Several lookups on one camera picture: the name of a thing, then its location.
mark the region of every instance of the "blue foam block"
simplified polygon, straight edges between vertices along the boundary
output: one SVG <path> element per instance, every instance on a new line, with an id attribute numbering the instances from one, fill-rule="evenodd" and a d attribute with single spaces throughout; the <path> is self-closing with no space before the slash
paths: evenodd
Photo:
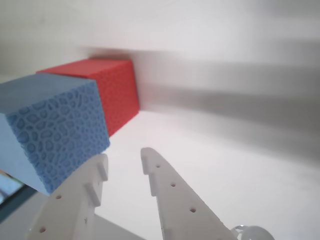
<path id="1" fill-rule="evenodd" d="M 0 84 L 0 169 L 44 194 L 109 145 L 95 80 L 39 73 Z"/>

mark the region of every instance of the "transparent knob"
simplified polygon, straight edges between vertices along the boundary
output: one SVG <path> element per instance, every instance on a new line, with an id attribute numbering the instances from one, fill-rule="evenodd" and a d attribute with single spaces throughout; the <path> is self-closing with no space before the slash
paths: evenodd
<path id="1" fill-rule="evenodd" d="M 238 240 L 275 240 L 264 228 L 259 226 L 239 225 L 231 229 Z"/>

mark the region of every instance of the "plastic part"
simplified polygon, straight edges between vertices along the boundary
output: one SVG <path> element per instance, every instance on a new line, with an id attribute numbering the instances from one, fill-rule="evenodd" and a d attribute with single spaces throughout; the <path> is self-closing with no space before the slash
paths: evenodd
<path id="1" fill-rule="evenodd" d="M 139 112 L 133 64 L 130 60 L 85 59 L 41 70 L 97 82 L 109 135 Z"/>
<path id="2" fill-rule="evenodd" d="M 141 149 L 143 173 L 157 198 L 164 240 L 236 240 L 211 209 L 154 149 Z"/>
<path id="3" fill-rule="evenodd" d="M 99 154 L 71 174 L 49 197 L 27 239 L 92 239 L 95 207 L 101 204 L 102 181 L 108 176 L 106 166 L 107 155 Z"/>
<path id="4" fill-rule="evenodd" d="M 46 195 L 109 145 L 94 80 L 35 74 L 0 84 L 0 169 Z"/>

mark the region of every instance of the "red foam block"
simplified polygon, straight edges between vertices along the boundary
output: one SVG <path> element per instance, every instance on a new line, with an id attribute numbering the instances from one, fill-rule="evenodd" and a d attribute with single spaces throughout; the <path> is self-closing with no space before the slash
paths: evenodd
<path id="1" fill-rule="evenodd" d="M 139 112 L 133 64 L 130 60 L 85 59 L 38 71 L 96 80 L 109 136 Z"/>

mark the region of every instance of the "textured foam block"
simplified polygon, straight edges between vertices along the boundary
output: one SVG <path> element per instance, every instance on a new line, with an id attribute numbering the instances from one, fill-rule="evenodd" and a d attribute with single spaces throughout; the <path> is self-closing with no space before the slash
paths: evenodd
<path id="1" fill-rule="evenodd" d="M 0 169 L 44 194 L 109 145 L 94 80 L 40 73 L 0 84 Z"/>
<path id="2" fill-rule="evenodd" d="M 110 136 L 139 112 L 134 68 L 130 60 L 85 59 L 39 73 L 96 80 Z"/>

